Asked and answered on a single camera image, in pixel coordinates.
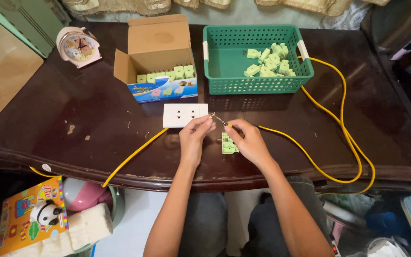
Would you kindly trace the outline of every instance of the jeans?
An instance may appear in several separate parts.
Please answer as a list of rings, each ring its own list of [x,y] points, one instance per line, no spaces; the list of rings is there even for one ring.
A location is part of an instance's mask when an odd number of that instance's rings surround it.
[[[310,179],[288,177],[289,184],[329,240],[326,212]],[[191,194],[186,210],[179,257],[226,257],[228,208],[223,194]],[[248,221],[250,240],[242,257],[289,257],[275,204],[271,199],[254,207]]]

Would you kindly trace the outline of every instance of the wooden table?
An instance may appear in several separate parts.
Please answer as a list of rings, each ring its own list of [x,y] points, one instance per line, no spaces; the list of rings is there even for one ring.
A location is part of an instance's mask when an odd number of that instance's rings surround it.
[[[113,76],[115,48],[127,49],[127,24],[76,22],[76,26],[86,26],[99,39],[103,59],[76,69],[62,61],[56,50],[50,54],[0,113],[0,168],[42,170],[48,164],[57,174],[102,183],[128,155],[162,130],[163,104],[169,101],[138,104],[127,86]],[[303,145],[330,175],[355,176],[356,160],[340,127],[301,90],[279,95],[210,95],[203,74],[202,29],[202,25],[190,26],[199,96],[171,102],[208,103],[209,111],[220,118],[243,118],[281,130]],[[345,125],[377,168],[376,188],[411,190],[411,119],[363,33],[302,29],[301,34],[310,56],[332,63],[347,80]],[[338,115],[343,92],[339,76],[316,62],[313,68],[315,76],[305,88]],[[223,131],[218,126],[205,138],[193,191],[266,187],[260,171],[241,154],[221,153],[216,139]],[[178,132],[169,129],[126,164],[111,184],[168,190],[180,160]],[[293,143],[261,133],[286,175],[306,176],[325,185],[326,179]],[[367,185],[369,171],[364,165],[355,189]]]

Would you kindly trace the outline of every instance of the white wall socket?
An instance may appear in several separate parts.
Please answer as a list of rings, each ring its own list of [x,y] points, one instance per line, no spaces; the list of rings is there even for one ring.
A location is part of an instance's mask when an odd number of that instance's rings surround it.
[[[209,114],[206,103],[165,103],[163,128],[183,128],[192,119]]]

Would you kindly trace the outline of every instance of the yellow electrical cord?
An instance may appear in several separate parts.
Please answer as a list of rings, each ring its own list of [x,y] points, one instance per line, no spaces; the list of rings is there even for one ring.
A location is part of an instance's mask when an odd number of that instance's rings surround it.
[[[348,133],[348,131],[347,131],[347,129],[345,128],[345,125],[344,125],[344,123],[343,123],[343,106],[344,106],[344,103],[345,103],[345,96],[346,96],[346,94],[347,94],[347,83],[346,83],[346,81],[345,81],[345,77],[344,77],[343,74],[342,74],[334,65],[332,65],[332,64],[329,64],[329,63],[327,63],[327,62],[323,62],[323,61],[321,61],[321,60],[318,60],[318,59],[316,59],[316,58],[311,58],[311,57],[310,57],[310,60],[313,60],[313,61],[322,63],[322,64],[324,64],[324,65],[327,65],[327,66],[333,68],[333,69],[340,75],[340,78],[342,79],[342,83],[343,83],[343,96],[342,96],[342,102],[341,102],[341,104],[340,104],[340,119],[338,119],[333,113],[331,113],[331,111],[329,111],[328,109],[326,109],[325,107],[323,107],[321,104],[319,104],[317,101],[315,101],[315,99],[313,99],[313,97],[307,92],[307,90],[304,88],[303,85],[301,86],[301,89],[302,89],[302,91],[304,91],[304,93],[306,94],[306,96],[307,96],[316,106],[318,106],[318,107],[321,108],[323,111],[325,111],[326,113],[328,113],[329,115],[331,115],[331,116],[337,121],[337,123],[339,123],[340,127],[342,128],[343,134],[344,134],[345,138],[347,139],[348,145],[350,146],[350,148],[351,148],[351,150],[352,150],[352,152],[353,152],[353,154],[354,154],[354,156],[355,156],[355,158],[356,158],[356,160],[357,160],[357,163],[358,163],[358,173],[357,173],[356,177],[353,178],[353,179],[351,179],[351,180],[340,180],[340,179],[336,179],[336,178],[333,178],[333,177],[329,176],[328,174],[326,174],[326,172],[322,171],[322,170],[320,169],[320,167],[318,167],[318,166],[316,165],[316,163],[312,160],[312,158],[311,158],[310,155],[307,153],[307,151],[305,151],[305,149],[304,149],[296,140],[294,140],[294,138],[292,138],[292,137],[288,136],[287,134],[285,134],[285,133],[283,133],[283,132],[281,132],[281,131],[278,131],[278,130],[266,128],[266,127],[263,127],[263,126],[258,126],[258,127],[259,127],[259,128],[262,128],[262,129],[265,129],[265,130],[268,130],[268,131],[272,131],[272,132],[279,133],[279,134],[287,137],[287,138],[290,139],[291,141],[293,141],[293,142],[304,152],[304,154],[307,156],[307,158],[308,158],[309,161],[312,163],[312,165],[313,165],[321,174],[323,174],[323,176],[329,178],[329,179],[332,180],[332,181],[338,182],[338,183],[343,183],[343,184],[352,183],[352,182],[355,182],[355,181],[361,176],[361,174],[362,174],[362,165],[361,165],[361,160],[360,160],[360,158],[359,158],[359,156],[358,156],[358,154],[357,154],[357,152],[356,152],[356,150],[355,150],[355,147],[356,147],[356,149],[358,150],[358,152],[359,152],[359,153],[363,156],[363,158],[369,163],[370,168],[372,169],[372,178],[370,179],[369,185],[368,185],[364,190],[362,190],[362,191],[360,191],[360,192],[357,192],[357,193],[363,193],[363,192],[367,191],[367,190],[374,184],[374,181],[375,181],[375,167],[374,167],[374,164],[373,164],[373,163],[367,158],[367,156],[362,152],[362,150],[359,148],[359,146],[357,145],[357,143],[353,140],[353,138],[351,137],[350,133]]]
[[[134,153],[132,153],[131,155],[129,155],[128,158],[126,158],[126,160],[124,160],[115,170],[114,172],[112,172],[112,174],[107,178],[106,182],[104,182],[104,184],[102,185],[102,187],[106,187],[107,184],[109,183],[109,181],[115,176],[115,174],[129,161],[131,160],[134,155],[138,154],[142,149],[144,149],[149,143],[152,143],[153,140],[155,140],[156,138],[158,138],[159,136],[161,136],[164,132],[166,132],[168,130],[168,128],[163,129],[162,131],[160,131],[158,134],[156,134],[154,137],[152,137],[149,141],[147,141],[146,143],[144,143],[141,147],[139,147],[139,149],[137,149]]]
[[[367,158],[367,156],[362,152],[362,150],[359,148],[359,146],[357,145],[357,143],[353,140],[353,138],[351,137],[350,133],[348,133],[347,129],[345,128],[345,124],[343,122],[343,106],[345,104],[345,96],[347,94],[347,83],[345,81],[345,77],[343,76],[343,74],[332,64],[329,64],[327,62],[323,62],[321,60],[318,60],[316,58],[312,58],[310,57],[310,60],[312,61],[316,61],[319,63],[322,63],[326,66],[329,66],[331,68],[333,68],[339,75],[340,78],[342,79],[342,83],[343,83],[343,96],[342,96],[342,102],[340,105],[340,119],[337,118],[337,116],[335,116],[333,113],[331,113],[331,111],[329,111],[328,109],[326,109],[325,107],[323,107],[321,104],[319,104],[317,101],[315,101],[315,99],[313,99],[313,97],[307,92],[307,90],[305,90],[304,86],[302,85],[300,88],[302,89],[302,91],[304,91],[304,93],[306,94],[306,96],[319,108],[321,108],[323,111],[325,111],[326,113],[328,113],[329,115],[331,115],[331,117],[333,117],[337,123],[339,123],[340,127],[342,128],[343,131],[343,135],[345,136],[345,139],[347,140],[348,145],[350,146],[356,160],[357,160],[357,165],[358,165],[358,173],[356,175],[355,178],[351,179],[351,180],[340,180],[340,179],[336,179],[333,178],[331,176],[329,176],[326,172],[322,171],[320,169],[320,167],[318,167],[316,165],[316,163],[312,160],[312,158],[310,157],[310,155],[307,153],[307,151],[305,151],[305,149],[296,141],[294,140],[294,138],[290,137],[289,135],[278,131],[278,130],[274,130],[274,129],[270,129],[270,128],[266,128],[263,126],[258,126],[261,129],[265,129],[268,131],[272,131],[272,132],[276,132],[281,134],[282,136],[290,139],[291,141],[293,141],[303,152],[304,154],[307,156],[307,158],[309,159],[309,161],[312,163],[312,165],[321,173],[323,174],[323,176],[329,178],[332,181],[338,182],[338,183],[343,183],[343,184],[348,184],[348,183],[353,183],[355,182],[359,177],[361,177],[362,174],[362,164],[361,164],[361,159],[359,158],[359,155],[356,152],[357,151],[362,155],[362,157],[369,163],[370,168],[372,169],[372,178],[370,179],[370,183],[369,185],[362,191],[357,192],[357,193],[363,193],[365,191],[367,191],[373,184],[375,181],[375,167],[374,164]],[[112,174],[107,178],[106,182],[104,182],[104,184],[102,185],[102,187],[107,186],[107,184],[109,183],[109,181],[115,176],[115,174],[129,161],[131,160],[136,154],[138,154],[142,149],[144,149],[147,145],[149,145],[150,143],[152,143],[156,138],[158,138],[159,136],[161,136],[164,132],[166,132],[168,130],[168,128],[163,129],[162,131],[160,131],[158,134],[156,134],[154,137],[152,137],[149,141],[147,141],[145,144],[143,144],[141,147],[139,147],[139,149],[137,149],[134,153],[132,153],[126,160],[124,160],[113,172]],[[56,178],[58,176],[50,176],[50,175],[45,175],[41,172],[38,172],[35,168],[30,167],[34,172],[36,172],[39,175],[45,176],[45,177],[49,177],[49,178]]]
[[[44,177],[48,177],[48,178],[59,178],[59,177],[61,177],[61,175],[60,175],[60,176],[45,175],[45,174],[39,172],[38,170],[36,170],[35,168],[33,168],[33,167],[31,167],[31,166],[30,166],[30,169],[31,169],[32,171],[36,172],[37,174],[39,174],[39,175],[41,175],[41,176],[44,176]]]

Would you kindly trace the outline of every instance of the basket handle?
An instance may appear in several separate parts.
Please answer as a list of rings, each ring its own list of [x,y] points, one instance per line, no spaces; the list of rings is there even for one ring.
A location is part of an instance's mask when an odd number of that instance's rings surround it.
[[[204,51],[204,60],[209,61],[209,44],[207,41],[202,42],[202,47]]]
[[[302,60],[304,61],[306,58],[310,58],[309,54],[307,53],[307,48],[305,48],[304,40],[299,40],[297,43],[297,47],[299,48],[300,55],[302,56]]]

